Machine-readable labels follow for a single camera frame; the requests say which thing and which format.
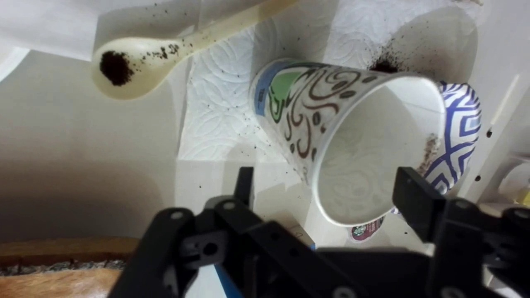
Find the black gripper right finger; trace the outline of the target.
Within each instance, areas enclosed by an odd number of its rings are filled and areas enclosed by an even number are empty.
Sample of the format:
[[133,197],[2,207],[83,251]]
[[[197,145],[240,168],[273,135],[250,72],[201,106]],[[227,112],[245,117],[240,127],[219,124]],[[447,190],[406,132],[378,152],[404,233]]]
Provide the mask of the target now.
[[489,215],[466,198],[442,197],[411,167],[396,173],[393,203],[424,241],[434,245],[429,298],[500,298],[482,278],[495,278],[530,298],[530,210]]

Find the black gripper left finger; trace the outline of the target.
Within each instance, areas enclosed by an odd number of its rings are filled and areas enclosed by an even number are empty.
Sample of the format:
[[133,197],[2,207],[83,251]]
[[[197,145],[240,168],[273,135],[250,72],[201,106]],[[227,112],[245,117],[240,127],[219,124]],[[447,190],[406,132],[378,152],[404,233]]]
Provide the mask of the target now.
[[216,266],[237,298],[335,298],[343,274],[287,228],[250,210],[254,170],[201,213],[159,212],[110,298],[186,298],[199,271]]

